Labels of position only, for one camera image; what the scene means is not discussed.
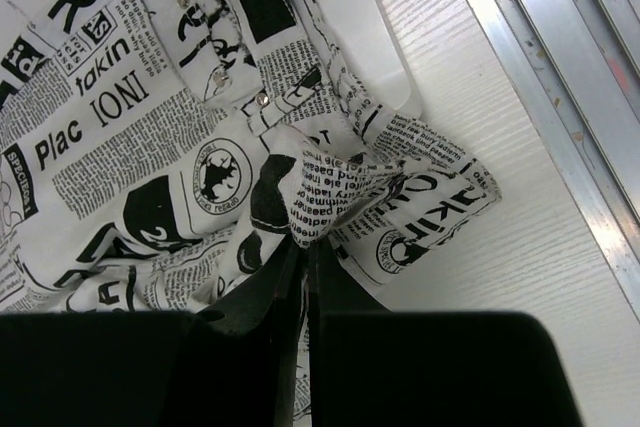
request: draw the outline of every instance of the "metal track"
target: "metal track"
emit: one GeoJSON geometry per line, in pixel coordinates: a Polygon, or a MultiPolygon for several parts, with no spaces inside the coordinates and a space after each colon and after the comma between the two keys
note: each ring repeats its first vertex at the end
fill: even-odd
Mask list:
{"type": "Polygon", "coordinates": [[[467,0],[640,318],[637,1],[467,0]]]}

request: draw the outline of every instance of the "circular logo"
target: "circular logo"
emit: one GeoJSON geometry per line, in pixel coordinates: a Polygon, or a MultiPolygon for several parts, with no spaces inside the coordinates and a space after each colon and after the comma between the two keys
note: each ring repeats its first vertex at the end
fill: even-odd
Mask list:
{"type": "Polygon", "coordinates": [[[389,274],[399,274],[429,251],[407,239],[397,230],[390,230],[380,238],[376,258],[380,268],[389,274]]]}
{"type": "Polygon", "coordinates": [[[193,190],[204,211],[213,215],[231,212],[247,197],[252,180],[251,163],[235,142],[216,139],[200,149],[193,190]]]}

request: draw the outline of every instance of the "white wooden surface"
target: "white wooden surface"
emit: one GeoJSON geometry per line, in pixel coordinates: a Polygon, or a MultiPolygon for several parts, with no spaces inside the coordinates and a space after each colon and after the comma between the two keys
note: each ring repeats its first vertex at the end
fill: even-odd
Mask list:
{"type": "MultiPolygon", "coordinates": [[[[49,0],[1,0],[0,48],[49,0]]],[[[514,309],[550,331],[588,426],[640,425],[640,327],[464,0],[383,0],[426,119],[504,201],[382,294],[406,310],[514,309]]]]}

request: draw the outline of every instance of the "garment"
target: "garment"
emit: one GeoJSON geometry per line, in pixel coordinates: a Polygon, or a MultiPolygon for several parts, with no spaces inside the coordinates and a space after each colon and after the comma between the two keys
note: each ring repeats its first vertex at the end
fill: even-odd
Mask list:
{"type": "Polygon", "coordinates": [[[375,294],[500,199],[314,0],[55,0],[1,65],[3,312],[198,311],[286,235],[375,294]]]}

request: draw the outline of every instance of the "red stain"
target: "red stain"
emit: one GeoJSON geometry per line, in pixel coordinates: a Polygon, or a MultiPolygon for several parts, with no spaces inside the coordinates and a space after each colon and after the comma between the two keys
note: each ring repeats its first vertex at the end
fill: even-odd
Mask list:
{"type": "Polygon", "coordinates": [[[627,79],[627,76],[624,74],[624,71],[622,70],[622,67],[620,67],[620,64],[618,64],[618,62],[614,59],[607,59],[607,63],[609,64],[609,67],[611,67],[611,72],[613,72],[613,76],[618,81],[618,85],[620,85],[622,91],[625,94],[628,94],[629,79],[627,79]]]}

